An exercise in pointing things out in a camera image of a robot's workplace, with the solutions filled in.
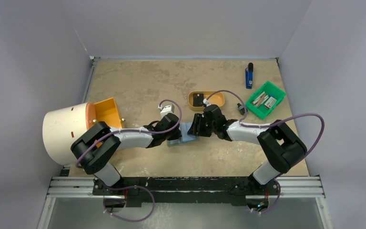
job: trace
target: green basket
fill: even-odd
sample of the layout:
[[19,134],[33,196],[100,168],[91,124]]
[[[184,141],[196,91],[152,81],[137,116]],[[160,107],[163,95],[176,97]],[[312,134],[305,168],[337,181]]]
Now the green basket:
[[[261,104],[259,107],[256,107],[252,104],[252,102],[262,93],[265,92],[267,95],[272,95],[274,99],[277,100],[275,104],[272,106],[272,108],[268,109],[263,104]],[[259,88],[255,93],[253,93],[252,96],[250,96],[250,99],[246,102],[246,107],[248,110],[252,111],[257,117],[264,119],[266,118],[273,110],[274,108],[281,103],[281,101],[285,97],[285,92],[283,92],[280,88],[272,84],[270,81],[267,81],[263,84],[261,88]]]

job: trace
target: blue and black object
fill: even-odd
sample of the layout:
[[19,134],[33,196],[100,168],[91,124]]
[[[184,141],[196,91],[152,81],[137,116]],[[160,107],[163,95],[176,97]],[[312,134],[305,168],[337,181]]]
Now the blue and black object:
[[253,63],[249,63],[245,69],[246,88],[251,89],[253,86]]

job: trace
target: white wall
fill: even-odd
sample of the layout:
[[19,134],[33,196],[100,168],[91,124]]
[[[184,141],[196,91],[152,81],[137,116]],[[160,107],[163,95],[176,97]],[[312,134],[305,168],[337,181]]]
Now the white wall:
[[43,117],[80,103],[90,65],[59,0],[0,0],[0,229],[37,227],[61,168]]
[[[320,113],[322,141],[307,158],[336,228],[366,228],[366,1],[313,0],[280,63],[294,114]],[[309,145],[319,122],[296,121]]]
[[311,0],[62,0],[89,55],[274,58]]

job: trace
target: wooden table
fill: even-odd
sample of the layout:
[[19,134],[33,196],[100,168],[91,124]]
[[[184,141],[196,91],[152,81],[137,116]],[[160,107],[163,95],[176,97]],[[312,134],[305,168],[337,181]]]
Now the wooden table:
[[[125,128],[136,128],[159,120],[158,103],[175,100],[183,111],[182,122],[191,122],[194,111],[187,97],[191,91],[231,90],[244,101],[266,81],[284,90],[275,60],[254,63],[253,89],[245,88],[244,70],[249,61],[100,61],[91,85],[90,102],[110,97],[116,100]],[[222,112],[227,119],[240,119],[239,102],[225,95]],[[292,116],[287,97],[264,120],[253,113],[248,123],[270,123]],[[293,121],[287,123],[296,131]],[[182,146],[161,146],[143,149],[130,148],[116,153],[110,162],[122,176],[248,176],[266,157],[259,145],[247,142],[228,142],[217,136],[201,137],[199,141]],[[307,176],[305,161],[293,167],[287,175]],[[71,177],[87,176],[72,167]]]

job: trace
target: cable connector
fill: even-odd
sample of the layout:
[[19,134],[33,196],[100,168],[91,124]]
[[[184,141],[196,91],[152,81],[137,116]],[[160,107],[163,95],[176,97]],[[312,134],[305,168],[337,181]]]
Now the cable connector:
[[210,103],[207,99],[204,99],[204,100],[203,100],[203,104],[204,104],[205,106],[209,106],[209,105],[211,105],[211,103]]
[[173,114],[173,112],[174,112],[174,105],[173,104],[166,105],[161,110],[161,118],[163,118],[168,113],[172,113]]

